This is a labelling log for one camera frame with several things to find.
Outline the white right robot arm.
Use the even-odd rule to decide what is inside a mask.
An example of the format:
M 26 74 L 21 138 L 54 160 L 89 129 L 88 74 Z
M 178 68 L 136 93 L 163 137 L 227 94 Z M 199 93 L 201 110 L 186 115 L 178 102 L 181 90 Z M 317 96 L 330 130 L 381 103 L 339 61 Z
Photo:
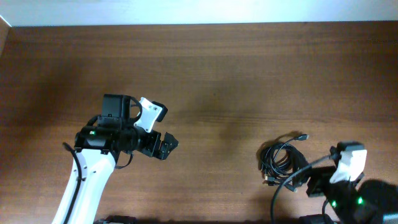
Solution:
M 325 197 L 341 223 L 397 223 L 397 186 L 378 179 L 358 185 L 364 174 L 354 181 L 332 184 L 333 166 L 311 169 L 307 195 Z

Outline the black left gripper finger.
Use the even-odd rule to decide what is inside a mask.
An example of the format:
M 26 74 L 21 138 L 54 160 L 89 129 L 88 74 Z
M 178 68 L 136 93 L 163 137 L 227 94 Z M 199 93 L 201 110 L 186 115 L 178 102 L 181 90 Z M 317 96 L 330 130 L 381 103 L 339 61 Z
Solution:
M 169 154 L 170 154 L 170 149 L 168 149 L 166 146 L 161 146 L 157 153 L 157 158 L 160 160 L 166 160 Z
M 162 141 L 162 152 L 172 152 L 178 146 L 178 140 L 170 133 L 165 133 Z

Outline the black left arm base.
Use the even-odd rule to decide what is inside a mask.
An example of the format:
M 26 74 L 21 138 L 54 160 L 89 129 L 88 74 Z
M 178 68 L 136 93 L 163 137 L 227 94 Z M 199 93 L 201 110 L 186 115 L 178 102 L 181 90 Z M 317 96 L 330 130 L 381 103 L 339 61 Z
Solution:
M 93 224 L 136 224 L 137 219 L 130 216 L 110 215 L 107 218 L 100 218 Z

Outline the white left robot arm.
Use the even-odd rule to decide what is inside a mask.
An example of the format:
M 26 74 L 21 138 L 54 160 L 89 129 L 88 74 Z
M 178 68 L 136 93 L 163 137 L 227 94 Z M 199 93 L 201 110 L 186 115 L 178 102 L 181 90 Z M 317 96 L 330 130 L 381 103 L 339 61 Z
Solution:
M 63 147 L 73 165 L 54 223 L 93 223 L 103 190 L 123 152 L 138 151 L 165 160 L 178 146 L 170 133 L 153 129 L 167 114 L 165 105 L 133 96 L 105 94 L 101 114 L 93 116 Z

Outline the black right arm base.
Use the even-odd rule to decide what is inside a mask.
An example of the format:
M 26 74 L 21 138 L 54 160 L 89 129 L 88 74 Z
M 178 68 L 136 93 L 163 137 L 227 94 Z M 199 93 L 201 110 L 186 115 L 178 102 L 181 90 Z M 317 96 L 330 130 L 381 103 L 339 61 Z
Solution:
M 334 224 L 327 214 L 307 215 L 299 218 L 300 224 Z

